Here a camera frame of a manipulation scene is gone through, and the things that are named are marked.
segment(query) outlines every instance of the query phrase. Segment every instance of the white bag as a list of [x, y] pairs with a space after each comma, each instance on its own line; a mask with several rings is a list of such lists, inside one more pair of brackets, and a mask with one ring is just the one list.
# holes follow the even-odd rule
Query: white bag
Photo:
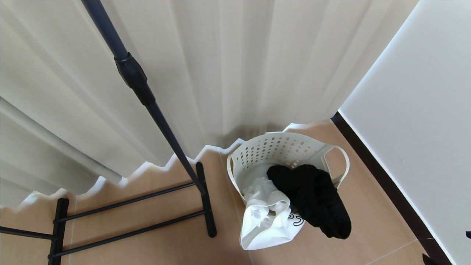
[[306, 135], [267, 133], [248, 140], [227, 158], [229, 178], [246, 205], [240, 235], [243, 249], [269, 248], [290, 242], [304, 225], [301, 216], [291, 213], [288, 197], [263, 182], [271, 182], [266, 177], [267, 170], [274, 165], [295, 168], [309, 164], [330, 174], [325, 154], [333, 148], [342, 152], [346, 162], [345, 172], [332, 180], [338, 188], [350, 168], [347, 153], [338, 146]]

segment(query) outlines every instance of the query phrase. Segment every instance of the wall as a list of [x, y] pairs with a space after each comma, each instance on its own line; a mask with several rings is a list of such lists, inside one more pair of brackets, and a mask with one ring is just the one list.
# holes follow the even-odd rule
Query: wall
[[340, 109], [457, 264], [471, 262], [470, 14], [421, 0]]

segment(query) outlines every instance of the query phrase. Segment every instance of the basket handle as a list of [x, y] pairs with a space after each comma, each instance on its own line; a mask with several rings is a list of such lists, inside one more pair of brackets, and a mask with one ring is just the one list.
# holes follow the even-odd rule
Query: basket handle
[[343, 157], [345, 158], [345, 171], [343, 172], [343, 174], [341, 174], [340, 176], [338, 176], [338, 177], [336, 177], [332, 180], [332, 183], [334, 184], [334, 186], [336, 188], [338, 188], [340, 186], [340, 183], [347, 176], [347, 173], [350, 170], [350, 159], [349, 159], [349, 156], [347, 155], [347, 152], [345, 152], [344, 149], [342, 149], [342, 148], [340, 148], [336, 145], [326, 145], [326, 146], [328, 146], [329, 150], [327, 152], [325, 152], [325, 154], [330, 152], [332, 149], [337, 148], [338, 150], [340, 150], [340, 152], [342, 152]]
[[239, 187], [236, 184], [236, 180], [234, 179], [234, 174], [232, 173], [231, 160], [232, 154], [227, 157], [227, 174], [229, 175], [229, 179], [232, 181], [234, 188], [237, 190], [240, 196], [242, 196], [242, 193], [240, 192]]

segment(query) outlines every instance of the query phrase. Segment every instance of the black metal rack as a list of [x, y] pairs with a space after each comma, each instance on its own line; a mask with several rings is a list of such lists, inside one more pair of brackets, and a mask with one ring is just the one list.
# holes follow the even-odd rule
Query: black metal rack
[[[208, 188], [206, 186], [206, 180], [204, 177], [204, 169], [203, 169], [202, 163], [200, 162], [196, 163], [196, 173], [195, 173], [190, 163], [188, 162], [187, 157], [183, 153], [183, 150], [181, 149], [172, 130], [170, 129], [167, 121], [165, 120], [162, 112], [159, 109], [155, 101], [155, 97], [147, 84], [147, 77], [144, 71], [142, 70], [139, 63], [133, 58], [133, 56], [124, 47], [124, 44], [121, 41], [118, 33], [116, 32], [113, 26], [113, 23], [111, 22], [108, 14], [106, 13], [105, 8], [103, 7], [102, 3], [99, 0], [82, 0], [82, 2], [85, 8], [87, 9], [89, 15], [93, 19], [93, 22], [95, 23], [98, 30], [100, 31], [103, 39], [106, 41], [108, 47], [113, 53], [114, 60], [116, 62], [116, 67], [118, 68], [118, 72], [120, 73], [124, 82], [130, 88], [133, 89], [136, 96], [141, 101], [142, 105], [144, 105], [147, 108], [149, 114], [154, 119], [155, 123], [159, 127], [165, 139], [170, 144], [172, 150], [175, 152], [178, 159], [180, 160], [183, 167], [185, 168], [186, 172], [192, 179], [192, 182], [183, 184], [177, 187], [173, 187], [170, 189], [157, 191], [157, 192], [140, 196], [137, 198], [129, 199], [126, 201], [118, 202], [115, 204], [111, 204], [105, 207], [93, 209], [93, 210], [86, 211], [83, 213], [71, 215], [71, 216], [67, 216], [67, 208], [69, 206], [69, 200], [65, 198], [61, 198], [57, 200], [56, 216], [53, 221], [54, 229], [53, 229], [52, 234], [44, 234], [44, 233], [38, 233], [38, 232], [32, 232], [32, 231], [26, 231], [26, 230], [20, 230], [20, 229], [13, 229], [13, 228], [8, 228], [8, 227], [3, 227], [3, 226], [0, 226], [0, 233], [51, 240], [51, 248], [48, 255], [49, 265], [60, 265], [61, 258], [64, 255], [68, 255], [77, 251], [82, 251], [85, 249], [101, 246], [101, 245], [111, 243], [120, 239], [125, 239], [134, 235], [138, 235], [138, 234], [148, 232], [148, 231], [160, 228], [160, 227], [164, 227], [169, 224], [174, 224], [183, 220], [187, 220], [189, 218], [199, 216], [199, 215], [204, 215], [204, 218], [206, 220], [206, 229], [208, 231], [208, 235], [212, 238], [215, 237], [217, 234], [216, 224], [214, 222], [214, 217], [211, 210], [211, 202], [209, 198]], [[100, 240], [97, 242], [86, 244], [80, 247], [71, 248], [68, 250], [62, 249], [66, 221], [80, 218], [87, 215], [91, 215], [91, 214], [95, 214], [95, 213], [99, 213], [99, 212], [103, 212], [109, 209], [124, 206], [133, 202], [144, 200], [144, 199], [149, 199], [158, 195], [184, 189], [186, 187], [190, 187], [193, 185], [195, 185], [201, 193], [201, 201], [203, 203], [203, 210], [201, 211], [197, 211], [188, 215], [177, 217], [177, 218], [174, 218], [174, 219], [171, 219], [171, 220], [159, 223], [159, 224], [154, 224], [145, 228], [141, 228], [132, 232], [119, 235], [119, 236], [115, 236], [115, 237], [111, 237], [105, 240]]]

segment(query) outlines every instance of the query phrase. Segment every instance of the pole connector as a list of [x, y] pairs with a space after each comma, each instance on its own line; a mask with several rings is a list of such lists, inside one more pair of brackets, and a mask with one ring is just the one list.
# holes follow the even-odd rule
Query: pole connector
[[154, 104], [155, 97], [147, 84], [147, 76], [131, 53], [128, 52], [128, 57], [124, 60], [114, 58], [114, 61], [122, 79], [126, 85], [132, 88], [142, 105], [149, 106]]

